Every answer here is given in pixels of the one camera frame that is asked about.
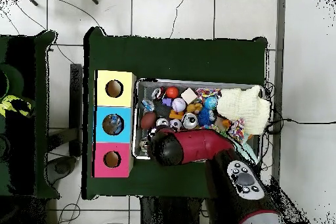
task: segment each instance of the green table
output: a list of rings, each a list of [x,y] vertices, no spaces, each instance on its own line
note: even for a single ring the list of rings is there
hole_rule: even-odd
[[[205,165],[162,167],[135,160],[128,178],[92,178],[95,70],[132,72],[137,78],[263,85],[264,38],[255,41],[110,37],[91,28],[84,38],[82,195],[209,197]]]

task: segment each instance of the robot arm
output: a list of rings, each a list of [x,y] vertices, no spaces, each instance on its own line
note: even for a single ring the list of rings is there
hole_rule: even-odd
[[[280,212],[231,141],[211,129],[175,133],[163,128],[150,137],[148,155],[161,165],[206,161],[214,224],[284,224]]]

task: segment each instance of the pink box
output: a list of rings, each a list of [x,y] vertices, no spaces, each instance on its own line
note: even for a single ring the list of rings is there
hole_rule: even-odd
[[[118,167],[109,168],[104,163],[104,155],[108,152],[117,152],[121,158]],[[95,178],[124,178],[129,176],[133,166],[133,157],[131,154],[130,143],[96,143],[96,152],[94,157],[94,175]]]

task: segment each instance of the gray controller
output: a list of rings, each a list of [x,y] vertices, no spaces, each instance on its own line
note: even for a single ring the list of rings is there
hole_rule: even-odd
[[[235,186],[240,197],[246,200],[260,200],[265,193],[252,170],[243,162],[235,160],[230,162],[227,170],[231,182]]]

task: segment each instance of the red ball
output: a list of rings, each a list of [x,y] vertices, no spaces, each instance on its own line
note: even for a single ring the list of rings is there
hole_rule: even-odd
[[[142,117],[140,122],[140,127],[142,129],[150,129],[156,122],[156,113],[155,112],[147,112]]]
[[[170,99],[175,99],[179,96],[179,90],[176,87],[169,87],[167,88],[165,95]]]

